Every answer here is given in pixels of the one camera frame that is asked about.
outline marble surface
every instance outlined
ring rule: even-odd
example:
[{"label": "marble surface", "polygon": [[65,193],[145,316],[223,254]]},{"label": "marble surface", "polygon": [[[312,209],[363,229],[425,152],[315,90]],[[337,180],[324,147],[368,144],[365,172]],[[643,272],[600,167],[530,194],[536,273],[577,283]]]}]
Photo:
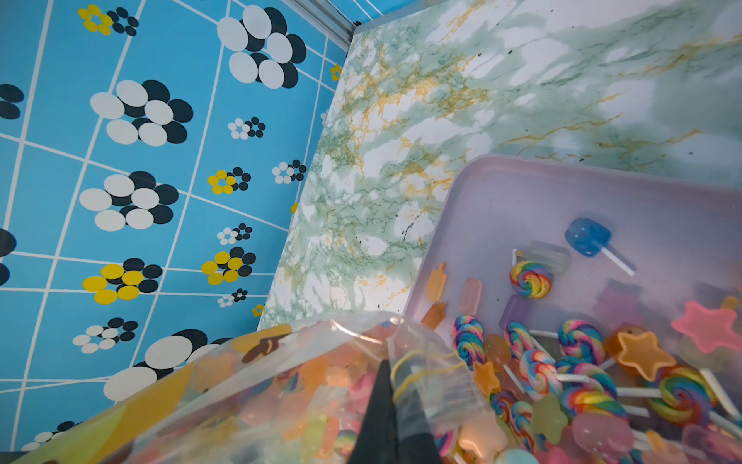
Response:
[{"label": "marble surface", "polygon": [[482,154],[742,187],[741,53],[721,0],[449,0],[356,36],[260,326],[401,312]]}]

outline pink star candy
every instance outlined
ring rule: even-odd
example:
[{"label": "pink star candy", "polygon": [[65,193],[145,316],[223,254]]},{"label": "pink star candy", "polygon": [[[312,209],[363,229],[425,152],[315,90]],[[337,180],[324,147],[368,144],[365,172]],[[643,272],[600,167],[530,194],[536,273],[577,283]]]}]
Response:
[{"label": "pink star candy", "polygon": [[742,351],[742,338],[732,330],[737,320],[734,310],[707,310],[695,301],[686,303],[686,314],[672,322],[672,327],[689,336],[702,353],[711,353],[717,347]]}]

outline blue floral wallpaper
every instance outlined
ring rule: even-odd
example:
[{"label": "blue floral wallpaper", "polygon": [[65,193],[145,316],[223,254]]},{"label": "blue floral wallpaper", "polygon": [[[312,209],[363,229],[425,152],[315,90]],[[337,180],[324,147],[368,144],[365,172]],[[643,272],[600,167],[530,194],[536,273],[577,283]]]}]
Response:
[{"label": "blue floral wallpaper", "polygon": [[0,451],[255,330],[345,60],[280,0],[96,1],[0,5]]}]

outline blue lollipop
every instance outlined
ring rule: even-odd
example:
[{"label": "blue lollipop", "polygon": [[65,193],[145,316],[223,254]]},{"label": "blue lollipop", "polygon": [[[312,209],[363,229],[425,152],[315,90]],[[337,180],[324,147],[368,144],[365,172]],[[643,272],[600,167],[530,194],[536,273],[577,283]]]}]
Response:
[{"label": "blue lollipop", "polygon": [[635,272],[631,267],[605,248],[611,240],[611,231],[594,220],[587,218],[573,220],[567,228],[567,232],[564,233],[564,237],[579,254],[592,258],[598,253],[602,253],[627,274],[634,276]]}]

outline plastic bag of candy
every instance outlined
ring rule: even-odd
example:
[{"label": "plastic bag of candy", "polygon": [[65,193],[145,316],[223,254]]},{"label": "plastic bag of candy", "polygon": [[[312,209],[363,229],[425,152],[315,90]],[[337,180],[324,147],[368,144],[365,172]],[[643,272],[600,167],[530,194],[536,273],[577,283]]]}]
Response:
[{"label": "plastic bag of candy", "polygon": [[400,440],[432,431],[442,455],[452,431],[488,409],[426,327],[322,313],[226,342],[18,463],[345,463],[382,364]]}]

